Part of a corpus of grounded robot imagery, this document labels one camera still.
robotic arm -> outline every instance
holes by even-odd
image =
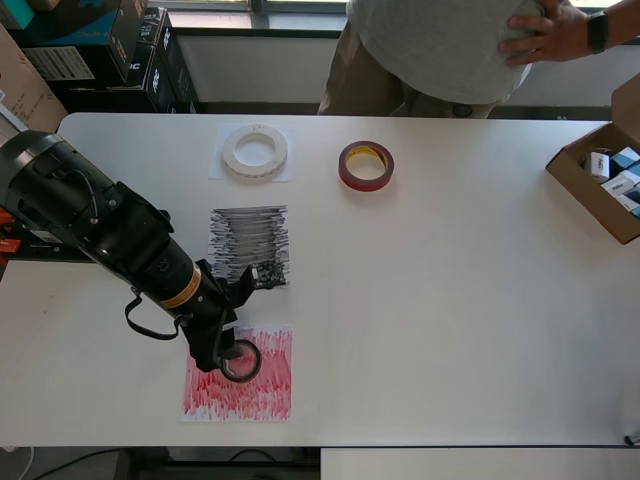
[[[27,130],[6,110],[0,111],[0,205],[129,283],[135,299],[125,316],[136,332],[171,340],[182,329],[200,370],[220,368],[234,382],[258,374],[257,347],[223,326],[237,320],[234,310],[255,289],[275,286],[269,283],[275,266],[250,266],[231,284],[214,278],[206,260],[194,263],[172,239],[167,212],[112,182],[60,136]],[[156,333],[130,319],[142,293],[173,317],[175,333]],[[234,362],[240,358],[251,358],[251,368]]]

gray t-shirt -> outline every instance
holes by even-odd
[[[509,98],[526,73],[498,51],[500,41],[528,35],[507,21],[543,11],[535,0],[351,0],[347,13],[367,51],[407,85],[488,104]]]

watch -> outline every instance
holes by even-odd
[[[609,39],[609,17],[604,12],[589,15],[587,19],[587,39],[594,55],[602,53]]]

hand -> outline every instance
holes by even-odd
[[[500,43],[501,52],[523,52],[509,58],[509,65],[541,61],[566,62],[591,54],[587,14],[562,0],[537,0],[544,17],[511,17],[511,28],[531,30],[536,36]]]

red tape roll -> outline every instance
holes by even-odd
[[[360,154],[374,155],[380,159],[384,165],[384,173],[377,178],[365,180],[356,177],[349,171],[347,164],[349,160]],[[350,188],[359,192],[375,192],[385,187],[391,180],[395,164],[389,150],[374,142],[355,142],[345,148],[340,154],[338,161],[338,175],[342,181]]]

